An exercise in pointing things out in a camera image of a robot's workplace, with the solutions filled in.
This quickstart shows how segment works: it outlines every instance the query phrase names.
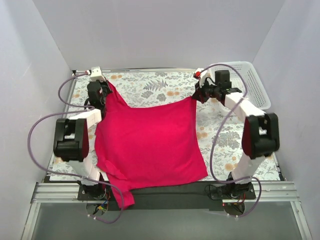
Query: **red t-shirt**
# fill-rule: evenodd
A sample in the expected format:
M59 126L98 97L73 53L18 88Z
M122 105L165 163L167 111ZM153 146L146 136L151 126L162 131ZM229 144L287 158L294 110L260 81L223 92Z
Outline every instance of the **red t-shirt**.
M208 175L196 135L196 100L133 108L110 88L94 147L97 166L122 191L125 208L135 203L131 189L188 184Z

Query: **floral tablecloth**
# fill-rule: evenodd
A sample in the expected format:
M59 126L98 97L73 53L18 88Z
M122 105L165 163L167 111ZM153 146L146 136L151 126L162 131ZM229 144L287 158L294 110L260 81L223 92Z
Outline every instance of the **floral tablecloth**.
M119 72L107 73L105 76L117 88L129 106L140 108L165 105L191 96L197 82L192 77L192 72L189 71ZM87 85L89 81L89 76L82 76L76 80L71 99L72 104L84 104L88 97ZM212 140L226 114L226 110L216 99L210 99L205 104L200 102L197 104L196 135L208 171L208 176L203 179L204 181L213 180L209 167ZM219 135L213 156L213 169L218 179L225 180L229 172L238 164L242 155L243 127L243 123L235 115L232 115ZM90 144L88 157L94 163L97 162L94 149L95 130L96 126L88 130ZM59 158L54 159L51 167L54 171L74 173L72 167ZM274 158L267 158L257 169L255 176L264 181L280 180ZM76 179L76 177L55 174L50 176L51 181L74 181Z

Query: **wire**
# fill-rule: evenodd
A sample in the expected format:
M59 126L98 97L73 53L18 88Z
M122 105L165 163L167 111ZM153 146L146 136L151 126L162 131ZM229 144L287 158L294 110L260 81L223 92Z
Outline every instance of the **wire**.
M70 77L69 79L67 79L66 81L64 81L61 86L59 87L58 89L58 97L59 99L65 103L66 105L68 106L72 106L72 107L75 107L75 108L89 108L88 110L93 110L94 107L93 106L84 106L84 105L75 105L75 104L71 104L71 103L68 103L66 102L65 100L62 99L61 97L61 89L63 88L63 86L65 84L67 84L68 82L70 82L71 80L75 79L75 78L78 78L78 77L82 77L82 76L85 76L85 75L88 75L88 73L82 73L82 74L79 74L79 75L74 75L72 77ZM119 215L111 220L111 221L108 221L108 220L104 220L102 218L99 218L99 217L95 217L93 216L92 214L89 214L88 217L91 217L91 218L94 218L98 221L101 221L103 223L106 223L106 224L113 224L115 223L122 215L123 211L124 211L124 205L125 205L125 200L124 200L124 196L122 194L122 192L120 191L120 189L118 187L116 187L115 185L113 184L110 184L110 183L107 183L107 182L104 182L104 181L97 181L97 180L94 180L94 179L91 179L89 177L86 177L86 176L82 176L82 175L79 175L79 174L75 174L75 173L66 173L66 172L58 172L58 171L52 171L44 166L42 166L35 158L34 156L34 153L32 152L32 148L31 148L31 136L32 136L32 133L34 131L34 129L36 128L36 126L42 122L43 120L45 119L48 119L48 118L51 118L51 117L55 117L55 116L61 116L61 115L64 115L64 114L79 114L79 113L83 113L83 112L87 112L88 110L77 110L77 111L69 111L69 112L57 112L57 113L52 113L52 114L49 114L47 116L44 116L42 118L40 118L38 121L36 121L32 127L30 128L30 131L28 133L28 137L27 137L27 149L28 149L28 152L29 152L29 155L30 155L30 158L31 160L33 161L33 163L41 170L47 172L47 173L50 173L50 174L58 174L58 175L64 175L64 176L72 176L72 177L78 177L78 178L81 178L81 179L85 179L85 180L88 180L88 181L91 181L93 183L97 183L97 184L104 184L104 185L107 185L107 186L110 186L111 188L114 188L115 190L118 191L118 193L120 194L120 197L121 197L121 208L120 208L120 212L119 212Z
M230 198L230 199L240 199L240 198L237 198L237 197L233 197L233 196L231 196L230 194L226 194L226 196L228 197L228 198Z
M241 196L239 197L238 201L230 202L230 203L231 203L231 204L235 204L235 205L237 205L237 204L240 202L240 200L241 200Z
M103 194L103 196L100 197L100 198L94 197L94 199L95 199L95 200L101 200L101 199L103 199L103 198L106 196L106 194L107 194L107 190L106 190L106 188L105 188L105 189L104 189L104 194Z
M108 199L105 200L101 205L104 206L108 202Z
M216 82L215 82L215 81L213 81L211 77L207 76L207 77L205 78L205 80L207 80L207 79L210 79L210 80L211 80L211 82L212 82L214 85L216 84Z
M99 204L97 204L97 205L95 206L95 209L94 209L92 215L95 215L95 214L99 211L98 208L99 208Z
M246 200L246 194L244 193L243 194L243 200L242 200L242 202L240 202L239 204L243 204L244 202L245 202L245 200Z
M243 85L244 85L244 94L242 96L242 98L233 106L233 108L228 112L228 114L225 116L225 118L222 120L221 122L221 125L220 127L218 128L218 131L216 132L216 135L214 136L213 138L213 142L212 142L212 147L211 147L211 152L210 152L210 173L213 177L213 179L221 184L233 184L235 182L238 182L238 181L242 181L242 180L245 180L245 179L254 179L258 182L258 185L259 185L259 194L258 194L258 197L255 201L255 203L253 204L252 208L249 209L246 213L240 215L240 216L234 216L234 215L231 215L233 217L244 217L244 216L247 216L248 214L250 214L257 206L259 200L260 200L260 197L261 197L261 194L262 194L262 186L261 186L261 182L259 181L258 178L256 178L255 176L244 176L244 177L240 177L238 179L234 179L234 180L227 180L227 181L224 181L224 180L219 180L216 178L215 174L214 174L214 169L213 169L213 155L214 155L214 150L215 150L215 146L217 144L217 140L218 140L218 136L222 130L222 128L224 127L227 119L230 117L230 115L234 112L234 110L241 104L241 102L245 99L245 97L247 96L248 94L248 86L244 80L244 78L241 76L241 74L233 67L233 66L230 66L228 64L225 64L225 63L215 63L215 64L211 64L209 66L207 66L206 68L204 68L202 71L200 71L200 74L203 73L204 71L210 69L210 68L213 68L213 67L216 67L216 66L224 66L224 67L227 67L227 68L230 68L232 69L238 76L239 78L241 79Z

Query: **white plastic basket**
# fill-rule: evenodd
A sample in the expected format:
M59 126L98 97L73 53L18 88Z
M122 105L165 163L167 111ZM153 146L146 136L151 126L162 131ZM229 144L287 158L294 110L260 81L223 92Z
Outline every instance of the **white plastic basket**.
M234 67L243 77L245 83L248 87L247 98L250 102L261 110L266 110L271 107L270 99L266 93L266 90L251 62L248 61L231 61L222 62L223 64L228 64ZM232 69L226 66L214 66L209 69L211 78L214 80L215 71L217 70L229 70L230 80L232 82L233 88L239 88L243 93L245 92L245 87L238 77L238 75Z

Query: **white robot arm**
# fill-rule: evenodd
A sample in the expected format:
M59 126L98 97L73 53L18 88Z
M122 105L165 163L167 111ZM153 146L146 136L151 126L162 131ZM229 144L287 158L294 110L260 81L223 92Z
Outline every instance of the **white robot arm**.
M106 96L112 91L109 88L108 81L102 75L100 67L91 69L90 79L91 82L87 85L89 98L86 100L85 105L95 109L69 118L60 118L56 121L53 152L55 156L62 158L66 164L73 167L78 175L99 181L101 172L94 166L92 160L87 157L89 153L88 129L101 122L105 117ZM105 181L108 180L106 174L102 173L102 176ZM93 187L97 184L82 179L81 185L85 185L86 189L90 191L90 186ZM92 189L95 193L100 192L97 187Z
M243 93L238 88L232 88L229 71L216 71L212 80L208 71L202 70L198 68L193 75L199 81L192 97L201 103L205 103L209 98L216 98L232 110L243 98ZM228 181L253 176L265 158L280 147L278 117L275 113L265 113L246 98L233 112L244 122L243 154L237 167L229 174ZM240 195L249 189L250 184L251 178L246 178L236 181L228 189L233 195Z

